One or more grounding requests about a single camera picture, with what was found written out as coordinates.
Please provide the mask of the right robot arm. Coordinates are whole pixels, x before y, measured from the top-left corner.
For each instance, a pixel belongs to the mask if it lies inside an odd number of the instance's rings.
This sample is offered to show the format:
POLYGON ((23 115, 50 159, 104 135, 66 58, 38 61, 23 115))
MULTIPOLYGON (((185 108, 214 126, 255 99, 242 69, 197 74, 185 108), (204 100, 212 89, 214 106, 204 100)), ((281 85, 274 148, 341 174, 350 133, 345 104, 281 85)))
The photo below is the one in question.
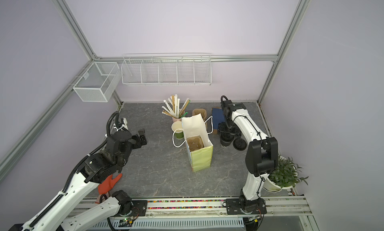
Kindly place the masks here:
POLYGON ((242 134, 248 148, 245 158, 248 176, 239 197, 240 207, 247 213, 261 210, 264 205, 261 190, 279 164, 278 141, 256 125, 243 103, 233 103, 221 96, 221 108, 225 121, 219 123, 218 133, 231 140, 242 134))

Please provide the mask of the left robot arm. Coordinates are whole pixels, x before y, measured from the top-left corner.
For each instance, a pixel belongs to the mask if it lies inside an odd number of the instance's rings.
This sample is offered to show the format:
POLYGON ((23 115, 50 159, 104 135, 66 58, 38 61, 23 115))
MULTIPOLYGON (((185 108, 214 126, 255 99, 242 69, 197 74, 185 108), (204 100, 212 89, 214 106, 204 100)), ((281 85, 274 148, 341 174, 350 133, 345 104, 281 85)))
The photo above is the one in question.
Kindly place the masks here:
POLYGON ((122 172, 132 150, 148 143, 145 129, 133 135, 119 121, 119 115, 118 111, 111 114, 105 139, 73 168, 62 190, 30 220, 14 224, 12 231, 85 231, 112 216, 129 216, 135 212, 137 207, 132 198, 120 190, 95 207, 68 217, 85 196, 115 172, 122 172))

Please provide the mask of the single brown pulp cup carrier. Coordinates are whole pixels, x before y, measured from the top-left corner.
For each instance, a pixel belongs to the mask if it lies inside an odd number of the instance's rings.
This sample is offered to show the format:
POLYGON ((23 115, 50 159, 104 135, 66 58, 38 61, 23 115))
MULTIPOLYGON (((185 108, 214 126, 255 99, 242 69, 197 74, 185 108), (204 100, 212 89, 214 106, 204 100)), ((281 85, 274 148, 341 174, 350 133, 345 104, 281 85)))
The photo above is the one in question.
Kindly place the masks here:
POLYGON ((200 136, 187 138, 187 144, 190 152, 200 150, 204 147, 203 140, 200 136))

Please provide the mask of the black paper cup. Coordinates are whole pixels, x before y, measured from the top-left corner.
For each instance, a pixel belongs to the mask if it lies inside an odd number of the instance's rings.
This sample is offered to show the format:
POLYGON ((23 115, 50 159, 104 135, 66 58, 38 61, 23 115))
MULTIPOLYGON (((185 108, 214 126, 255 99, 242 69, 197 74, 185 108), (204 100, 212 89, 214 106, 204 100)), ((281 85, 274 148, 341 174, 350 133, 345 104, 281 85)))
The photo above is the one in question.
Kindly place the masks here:
POLYGON ((220 138, 220 143, 221 143, 221 146, 223 148, 227 148, 231 143, 232 141, 234 140, 235 138, 234 137, 221 137, 220 138))

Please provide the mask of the green paper cup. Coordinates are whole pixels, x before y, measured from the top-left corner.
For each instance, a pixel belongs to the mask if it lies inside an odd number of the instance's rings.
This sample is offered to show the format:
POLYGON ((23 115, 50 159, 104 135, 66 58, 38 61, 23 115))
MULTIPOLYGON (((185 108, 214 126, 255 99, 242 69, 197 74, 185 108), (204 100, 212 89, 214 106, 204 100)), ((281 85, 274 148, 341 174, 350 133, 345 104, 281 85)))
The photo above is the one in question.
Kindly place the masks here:
POLYGON ((184 138, 183 126, 181 121, 174 122, 171 128, 172 128, 172 131, 174 132, 174 136, 177 139, 182 140, 184 138))

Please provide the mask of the green paper gift bag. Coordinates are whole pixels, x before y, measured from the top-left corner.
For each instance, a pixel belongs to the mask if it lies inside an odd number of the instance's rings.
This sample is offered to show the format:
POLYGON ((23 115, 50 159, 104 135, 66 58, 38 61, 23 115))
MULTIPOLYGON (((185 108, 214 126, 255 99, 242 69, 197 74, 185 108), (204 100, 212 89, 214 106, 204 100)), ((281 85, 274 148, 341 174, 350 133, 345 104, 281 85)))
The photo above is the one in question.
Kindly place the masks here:
POLYGON ((181 118, 181 128, 173 131, 172 141, 178 131, 183 132, 184 140, 180 145, 173 144, 179 148, 183 145, 187 148, 193 172, 208 169, 211 166, 214 145, 209 135, 213 133, 213 117, 203 120, 201 114, 181 118))

